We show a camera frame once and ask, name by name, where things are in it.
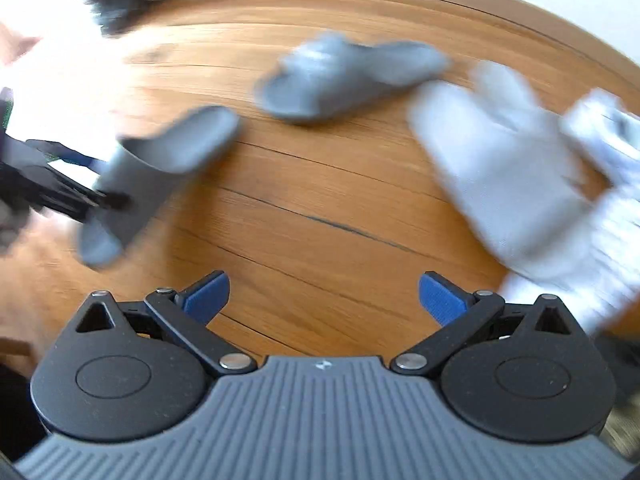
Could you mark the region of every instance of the blue gripper pad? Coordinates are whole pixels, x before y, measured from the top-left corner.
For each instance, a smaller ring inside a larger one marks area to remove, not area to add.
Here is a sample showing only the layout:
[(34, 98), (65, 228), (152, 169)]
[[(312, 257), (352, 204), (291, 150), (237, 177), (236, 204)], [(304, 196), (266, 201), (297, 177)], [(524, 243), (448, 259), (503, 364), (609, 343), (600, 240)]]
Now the blue gripper pad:
[(462, 316), (473, 299), (472, 294), (453, 285), (436, 272), (425, 272), (420, 277), (418, 297), (422, 307), (442, 326)]
[(175, 303), (188, 316), (206, 325), (229, 301), (229, 277), (217, 270), (178, 293)]

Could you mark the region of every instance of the wood grain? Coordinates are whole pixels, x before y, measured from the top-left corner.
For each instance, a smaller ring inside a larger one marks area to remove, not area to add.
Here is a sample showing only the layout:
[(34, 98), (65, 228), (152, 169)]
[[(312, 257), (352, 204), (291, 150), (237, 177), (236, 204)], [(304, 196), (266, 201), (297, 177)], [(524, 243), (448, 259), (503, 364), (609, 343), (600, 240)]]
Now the wood grain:
[[(359, 41), (427, 41), (451, 56), (446, 79), (458, 84), (468, 84), (478, 59), (508, 64), (557, 112), (596, 86), (639, 111), (638, 89), (575, 50), (438, 0), (168, 1), (113, 42), (125, 75), (112, 110), (120, 131), (153, 134), (216, 103), (244, 115), (244, 132), (228, 159), (170, 200), (111, 269), (75, 260), (71, 222), (34, 218), (0, 266), (5, 308), (28, 320), (37, 355), (91, 290), (135, 300), (213, 269), (228, 272), (232, 295), (210, 328), (258, 358), (388, 359), (437, 328), (417, 301), (425, 270), (468, 290), (498, 287), (505, 269), (447, 202), (406, 126), (410, 95), (309, 128), (254, 107), (255, 81), (325, 28)], [(602, 189), (590, 181), (593, 194)]]

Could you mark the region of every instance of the metal rivet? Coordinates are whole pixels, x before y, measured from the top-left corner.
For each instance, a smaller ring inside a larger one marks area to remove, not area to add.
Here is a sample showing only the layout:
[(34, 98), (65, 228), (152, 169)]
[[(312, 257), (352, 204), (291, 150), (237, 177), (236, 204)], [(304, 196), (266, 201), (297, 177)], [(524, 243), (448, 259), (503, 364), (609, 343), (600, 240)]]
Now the metal rivet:
[(227, 354), (220, 358), (220, 366), (227, 370), (242, 370), (251, 364), (251, 358), (246, 354)]
[(419, 370), (427, 365), (427, 358), (420, 354), (400, 354), (396, 357), (396, 365), (402, 370)]

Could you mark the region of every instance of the wooden table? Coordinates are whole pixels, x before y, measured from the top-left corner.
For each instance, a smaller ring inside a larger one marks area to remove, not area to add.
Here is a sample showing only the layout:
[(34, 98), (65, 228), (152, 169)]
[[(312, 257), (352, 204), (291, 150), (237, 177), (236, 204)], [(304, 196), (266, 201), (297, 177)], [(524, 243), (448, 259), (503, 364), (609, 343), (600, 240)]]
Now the wooden table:
[[(40, 323), (38, 351), (91, 290), (136, 300), (223, 269), (231, 300), (210, 327), (251, 354), (388, 359), (437, 328), (418, 304), (425, 270), (467, 290), (499, 286), (506, 270), (447, 202), (406, 125), (409, 96), (311, 128), (254, 107), (254, 82), (324, 28), (431, 43), (452, 57), (446, 79), (457, 84), (478, 59), (512, 66), (557, 112), (596, 86), (640, 104), (637, 89), (562, 44), (438, 0), (171, 0), (113, 41), (126, 74), (121, 132), (148, 135), (223, 104), (246, 117), (244, 133), (104, 272), (76, 262), (69, 222), (34, 220), (0, 265), (5, 303)], [(595, 194), (602, 183), (590, 175)]]

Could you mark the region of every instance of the gray slipper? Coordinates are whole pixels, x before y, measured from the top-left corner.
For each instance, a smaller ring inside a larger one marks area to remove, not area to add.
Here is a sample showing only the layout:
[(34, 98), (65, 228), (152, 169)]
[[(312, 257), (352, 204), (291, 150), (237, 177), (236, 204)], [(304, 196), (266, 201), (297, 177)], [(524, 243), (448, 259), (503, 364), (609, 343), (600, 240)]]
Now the gray slipper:
[(579, 166), (558, 117), (508, 67), (481, 62), (472, 79), (475, 92), (445, 82), (420, 88), (409, 115), (418, 142), (505, 266), (534, 280), (571, 272), (589, 251), (590, 205), (572, 186)]
[(258, 83), (255, 99), (283, 121), (322, 121), (437, 78), (448, 64), (444, 54), (418, 41), (367, 46), (327, 32), (281, 59), (281, 71)]
[(82, 224), (78, 253), (103, 267), (120, 256), (177, 187), (228, 150), (240, 117), (222, 106), (199, 108), (149, 139), (123, 139), (95, 189), (130, 197), (126, 210), (96, 209)]

